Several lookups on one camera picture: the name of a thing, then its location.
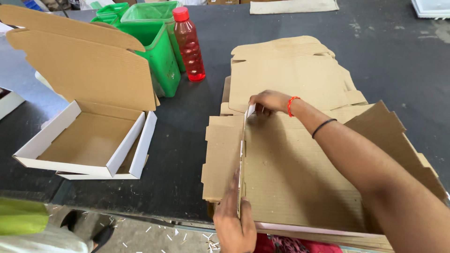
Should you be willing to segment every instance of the red thread bracelet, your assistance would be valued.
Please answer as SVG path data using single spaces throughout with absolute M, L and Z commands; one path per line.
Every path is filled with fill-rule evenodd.
M 292 104 L 292 100 L 294 100 L 294 99 L 300 99 L 300 98 L 299 97 L 292 97 L 291 99 L 289 99 L 289 103 L 288 103 L 288 114 L 289 114 L 289 117 L 293 117 L 294 116 L 291 113 L 291 104 Z

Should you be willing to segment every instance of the person's foot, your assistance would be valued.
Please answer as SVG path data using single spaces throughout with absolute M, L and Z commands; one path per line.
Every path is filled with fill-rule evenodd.
M 99 233 L 97 233 L 92 240 L 94 241 L 94 250 L 92 253 L 97 252 L 99 248 L 105 245 L 109 238 L 113 235 L 114 228 L 111 226 L 104 227 Z
M 80 211 L 72 210 L 70 211 L 61 222 L 61 227 L 67 226 L 67 228 L 73 232 L 73 229 L 75 228 L 75 224 L 80 217 Z

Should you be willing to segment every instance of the hand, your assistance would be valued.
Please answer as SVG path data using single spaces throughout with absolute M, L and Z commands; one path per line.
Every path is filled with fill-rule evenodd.
M 258 95 L 250 97 L 250 105 L 256 104 L 256 114 L 264 113 L 266 116 L 273 112 L 288 113 L 288 103 L 291 97 L 278 91 L 265 90 Z
M 231 186 L 214 212 L 214 226 L 223 253 L 250 253 L 255 250 L 256 227 L 250 202 L 242 197 L 241 219 L 238 218 L 239 170 L 234 173 Z

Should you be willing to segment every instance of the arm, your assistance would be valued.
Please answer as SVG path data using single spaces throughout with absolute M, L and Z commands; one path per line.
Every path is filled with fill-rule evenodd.
M 257 103 L 259 114 L 287 113 L 290 98 L 267 90 L 252 96 L 250 103 Z M 311 134 L 330 119 L 301 99 L 292 101 L 291 113 Z M 337 121 L 323 126 L 315 140 L 336 169 L 359 190 L 395 252 L 450 252 L 450 210 L 388 154 Z

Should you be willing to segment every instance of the red plastic bottle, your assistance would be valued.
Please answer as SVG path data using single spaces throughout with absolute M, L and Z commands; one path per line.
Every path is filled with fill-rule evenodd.
M 202 54 L 198 44 L 197 30 L 189 19 L 188 8 L 178 7 L 172 11 L 175 19 L 175 38 L 180 47 L 181 57 L 190 81 L 199 82 L 205 79 Z

